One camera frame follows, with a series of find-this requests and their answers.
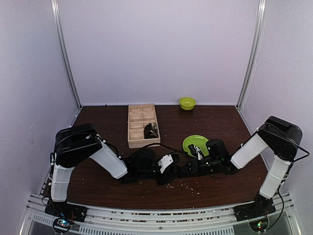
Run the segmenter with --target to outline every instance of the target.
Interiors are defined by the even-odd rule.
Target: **wooden tray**
[[[149,123],[157,125],[158,138],[145,139],[144,128]],[[128,106],[128,146],[129,148],[141,148],[150,143],[160,143],[160,131],[157,123],[157,114],[154,104],[129,105]]]

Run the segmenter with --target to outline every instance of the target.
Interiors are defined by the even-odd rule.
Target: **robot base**
[[[67,202],[54,202],[53,207],[52,207],[52,206],[50,206],[52,204],[49,201],[48,201],[47,205],[48,206],[46,206],[46,208],[45,208],[46,214],[50,214],[50,215],[55,216],[55,217],[60,217],[60,214],[57,212],[61,211],[62,214],[64,214],[64,218],[66,218],[68,220],[74,220],[77,222],[84,222],[85,221],[85,217],[86,217],[86,213],[87,213],[86,207],[69,204]]]
[[[237,221],[255,219],[265,216],[266,214],[274,213],[276,208],[273,204],[269,204],[265,209],[257,210],[257,202],[244,204],[234,207],[234,212]]]

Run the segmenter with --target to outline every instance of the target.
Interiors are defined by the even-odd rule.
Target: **green plate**
[[[209,140],[204,136],[198,136],[198,135],[188,136],[182,143],[182,148],[184,149],[185,152],[188,153],[188,155],[192,156],[188,146],[193,144],[193,145],[198,146],[203,152],[203,154],[207,156],[209,155],[209,151],[207,150],[205,143],[208,141]]]

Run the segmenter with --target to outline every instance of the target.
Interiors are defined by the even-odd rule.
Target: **dark wooden table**
[[[187,136],[198,134],[208,139],[222,139],[232,154],[250,136],[232,106],[197,106],[190,112],[182,111],[179,106],[156,106],[156,115],[161,142],[180,150]],[[122,157],[127,157],[136,150],[128,148],[127,119],[127,106],[84,107],[75,125],[92,123],[102,138],[116,145]],[[169,153],[162,147],[153,149],[160,157]],[[154,180],[122,185],[96,162],[88,159],[79,164],[72,174],[68,201],[125,209],[219,206],[253,200],[266,174],[267,169],[259,156],[236,175],[225,178],[203,176],[177,179],[165,186],[157,186]]]

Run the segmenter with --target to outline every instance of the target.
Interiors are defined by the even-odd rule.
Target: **white backdrop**
[[[298,125],[313,154],[313,2],[268,0],[264,36],[243,114],[252,130],[271,115]],[[266,152],[271,165],[273,153]],[[312,156],[294,164],[283,191],[291,193],[303,234],[312,234]]]
[[[83,105],[234,105],[258,0],[60,0]]]
[[[55,134],[77,112],[51,1],[0,0],[0,234],[17,235],[39,193]]]

